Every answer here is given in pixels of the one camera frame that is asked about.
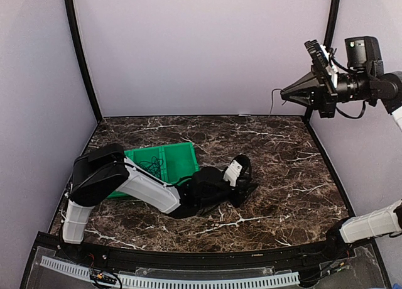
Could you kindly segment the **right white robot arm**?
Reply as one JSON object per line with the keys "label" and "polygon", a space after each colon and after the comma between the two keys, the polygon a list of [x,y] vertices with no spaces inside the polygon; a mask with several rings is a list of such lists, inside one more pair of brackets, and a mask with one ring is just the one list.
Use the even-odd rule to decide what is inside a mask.
{"label": "right white robot arm", "polygon": [[[344,117],[337,105],[362,101],[363,106],[381,102],[395,123],[401,125],[401,72],[385,73],[380,61],[364,67],[339,73],[332,68],[312,66],[311,71],[281,91],[284,101],[317,111],[321,118]],[[345,249],[345,243],[361,239],[401,233],[401,201],[368,214],[351,217],[336,224],[332,236],[320,247],[320,254],[327,260],[335,259]]]}

